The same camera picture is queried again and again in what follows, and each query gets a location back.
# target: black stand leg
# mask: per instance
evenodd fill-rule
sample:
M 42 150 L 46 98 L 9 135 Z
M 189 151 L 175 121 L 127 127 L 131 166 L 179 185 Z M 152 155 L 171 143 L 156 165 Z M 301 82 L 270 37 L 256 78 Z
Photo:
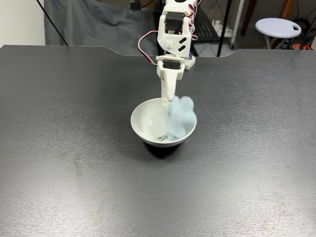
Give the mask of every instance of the black stand leg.
M 225 31 L 226 31 L 226 26 L 227 26 L 229 12 L 231 10 L 231 5 L 232 5 L 232 0 L 228 0 L 227 1 L 226 12 L 225 12 L 225 17 L 224 17 L 222 34 L 221 34 L 221 38 L 219 40 L 219 45 L 218 45 L 218 50 L 217 50 L 217 57 L 221 56 L 222 46 L 223 46 L 223 42 L 224 42 L 224 35 L 225 35 Z

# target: white stool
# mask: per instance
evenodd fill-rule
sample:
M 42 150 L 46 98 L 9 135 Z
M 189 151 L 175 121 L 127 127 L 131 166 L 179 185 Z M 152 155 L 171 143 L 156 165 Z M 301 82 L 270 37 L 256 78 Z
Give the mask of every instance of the white stool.
M 287 39 L 294 38 L 300 35 L 302 29 L 299 25 L 292 21 L 281 18 L 265 18 L 257 21 L 256 29 L 265 35 L 268 49 L 278 39 L 283 39 L 275 49 L 278 49 Z

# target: white wall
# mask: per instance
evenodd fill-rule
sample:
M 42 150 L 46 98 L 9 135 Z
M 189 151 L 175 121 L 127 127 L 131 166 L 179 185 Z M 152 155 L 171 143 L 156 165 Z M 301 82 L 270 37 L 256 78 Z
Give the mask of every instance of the white wall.
M 0 47 L 4 44 L 45 45 L 44 13 L 36 0 L 0 0 Z

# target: bowl rim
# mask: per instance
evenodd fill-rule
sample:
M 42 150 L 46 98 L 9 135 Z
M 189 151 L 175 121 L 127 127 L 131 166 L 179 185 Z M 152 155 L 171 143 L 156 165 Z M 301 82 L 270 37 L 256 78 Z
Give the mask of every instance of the bowl rim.
M 134 115 L 135 111 L 138 109 L 138 107 L 140 107 L 142 104 L 145 104 L 145 103 L 150 102 L 150 101 L 152 101 L 152 100 L 162 100 L 162 98 L 155 98 L 155 99 L 151 99 L 151 100 L 146 100 L 146 101 L 144 101 L 143 103 L 141 103 L 140 105 L 138 105 L 138 106 L 134 109 L 134 111 L 132 112 L 132 115 L 130 116 L 130 124 L 131 124 L 131 126 L 132 126 L 134 132 L 135 132 L 140 138 L 145 139 L 145 140 L 148 141 L 148 142 L 157 143 L 157 144 L 172 144 L 172 143 L 177 143 L 177 142 L 180 142 L 180 141 L 183 141 L 183 140 L 187 139 L 187 138 L 193 133 L 193 131 L 195 130 L 196 125 L 197 125 L 197 123 L 198 123 L 198 120 L 196 120 L 196 122 L 194 123 L 193 128 L 191 129 L 191 131 L 190 131 L 187 135 L 185 135 L 183 138 L 180 138 L 180 139 L 175 140 L 175 141 L 169 141 L 169 142 L 153 141 L 153 140 L 150 140 L 150 139 L 148 139 L 148 138 L 143 137 L 140 133 L 138 133 L 138 132 L 135 130 L 135 128 L 134 128 L 134 126 L 133 126 L 133 123 L 132 123 L 133 115 Z

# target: orange object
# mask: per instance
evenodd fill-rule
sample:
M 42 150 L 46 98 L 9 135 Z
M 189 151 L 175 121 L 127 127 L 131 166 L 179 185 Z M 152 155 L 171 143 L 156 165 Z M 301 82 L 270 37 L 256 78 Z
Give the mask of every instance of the orange object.
M 300 47 L 301 47 L 300 43 L 293 43 L 292 44 L 292 48 L 295 49 L 295 50 L 299 50 Z M 303 45 L 302 49 L 303 50 L 311 50 L 311 47 L 309 47 L 308 45 Z

